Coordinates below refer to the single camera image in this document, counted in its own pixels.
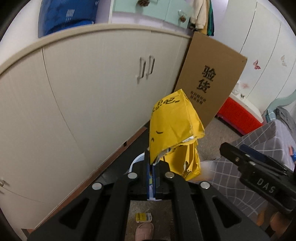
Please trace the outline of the person's right hand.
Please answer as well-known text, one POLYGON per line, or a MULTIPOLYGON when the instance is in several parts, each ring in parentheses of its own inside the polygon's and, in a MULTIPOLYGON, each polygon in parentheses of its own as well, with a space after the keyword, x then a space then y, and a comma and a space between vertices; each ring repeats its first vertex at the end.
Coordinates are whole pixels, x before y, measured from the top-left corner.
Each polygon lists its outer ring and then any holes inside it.
POLYGON ((256 224, 262 226, 267 224, 268 221, 277 237, 281 237, 291 223, 291 220, 286 219, 280 212, 272 207, 266 207, 258 214, 256 224))

